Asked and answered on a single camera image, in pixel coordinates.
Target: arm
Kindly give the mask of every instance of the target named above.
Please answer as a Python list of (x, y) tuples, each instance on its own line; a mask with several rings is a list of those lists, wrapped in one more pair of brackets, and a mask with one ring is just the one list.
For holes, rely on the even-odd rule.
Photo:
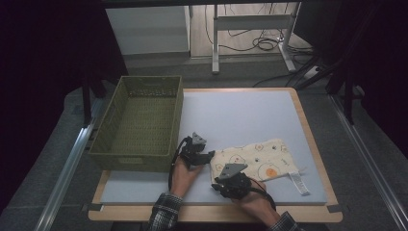
[(177, 158), (172, 176), (170, 192), (162, 193), (153, 206), (149, 219), (149, 231), (171, 230), (177, 223), (178, 212), (198, 173), (204, 166), (188, 169), (184, 161)]
[[(267, 188), (264, 183), (257, 181), (252, 181), (252, 187), (264, 191)], [(250, 192), (241, 200), (232, 199), (232, 201), (260, 220), (268, 227), (268, 231), (301, 231), (288, 212), (280, 216), (272, 209), (270, 202), (259, 193)]]

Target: wooden frame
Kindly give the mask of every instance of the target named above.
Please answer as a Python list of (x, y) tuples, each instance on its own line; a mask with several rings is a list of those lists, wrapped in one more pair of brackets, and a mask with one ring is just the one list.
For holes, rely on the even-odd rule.
[[(328, 206), (338, 206), (336, 195), (333, 192), (326, 169), (321, 160), (318, 147), (312, 135), (312, 131), (303, 112), (300, 100), (294, 89), (291, 88), (261, 88), (261, 89), (184, 89), (184, 92), (228, 92), (228, 91), (265, 91), (285, 90), (292, 97), (294, 106), (299, 116), (306, 140), (311, 149), (320, 179), (327, 194), (325, 205), (296, 205), (277, 206), (279, 214), (288, 211), (297, 222), (340, 222), (343, 219), (342, 212), (331, 213)], [(102, 172), (99, 185), (96, 189), (93, 204), (100, 204), (100, 198), (108, 181), (110, 172)], [(114, 221), (148, 221), (151, 215), (152, 205), (104, 205), (100, 211), (89, 211), (91, 220), (114, 220)], [(184, 222), (257, 222), (243, 210), (234, 204), (231, 205), (186, 205), (182, 206), (179, 213), (179, 221)]]

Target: plastic basket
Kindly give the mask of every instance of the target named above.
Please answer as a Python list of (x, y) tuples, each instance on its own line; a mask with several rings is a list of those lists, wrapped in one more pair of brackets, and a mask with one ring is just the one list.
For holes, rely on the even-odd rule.
[(181, 76), (124, 76), (89, 150), (102, 169), (169, 171), (183, 107)]

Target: metal rail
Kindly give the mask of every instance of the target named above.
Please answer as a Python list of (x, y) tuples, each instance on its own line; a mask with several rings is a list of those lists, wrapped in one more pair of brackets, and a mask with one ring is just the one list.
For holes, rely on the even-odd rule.
[(378, 192), (382, 196), (385, 204), (387, 205), (391, 215), (393, 216), (396, 225), (399, 230), (406, 231), (408, 230), (408, 217), (404, 210), (403, 205), (398, 200), (395, 195), (394, 190), (387, 183), (387, 180), (384, 178), (374, 159), (371, 157), (369, 150), (361, 139), (356, 128), (351, 125), (347, 118), (343, 114), (343, 106), (338, 97), (329, 95), (330, 100), (332, 101), (334, 107), (336, 108), (337, 114), (342, 122), (348, 136), (353, 142), (357, 152), (365, 165), (372, 182), (377, 188)]
[(71, 182), (72, 176), (75, 173), (75, 169), (81, 160), (82, 153), (84, 152), (85, 146), (92, 132), (93, 126), (95, 125), (96, 119), (100, 114), (100, 109), (102, 108), (103, 99), (95, 99), (92, 105), (92, 119), (86, 128), (82, 128), (76, 142), (74, 143), (71, 152), (65, 162), (64, 168), (61, 171), (60, 177), (51, 192), (48, 201), (42, 210), (42, 214), (39, 217), (38, 223), (36, 225), (35, 231), (46, 231), (50, 230), (55, 216), (60, 209), (61, 203), (65, 197), (66, 190)]

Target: metal stand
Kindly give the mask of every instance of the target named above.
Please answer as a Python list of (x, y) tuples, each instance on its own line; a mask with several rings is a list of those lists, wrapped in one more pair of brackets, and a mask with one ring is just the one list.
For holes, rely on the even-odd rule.
[(217, 5), (214, 5), (213, 74), (219, 73), (218, 31), (264, 29), (287, 29), (283, 42), (279, 43), (279, 50), (289, 72), (295, 72), (287, 48), (299, 6), (300, 3), (296, 3), (291, 14), (218, 16)]

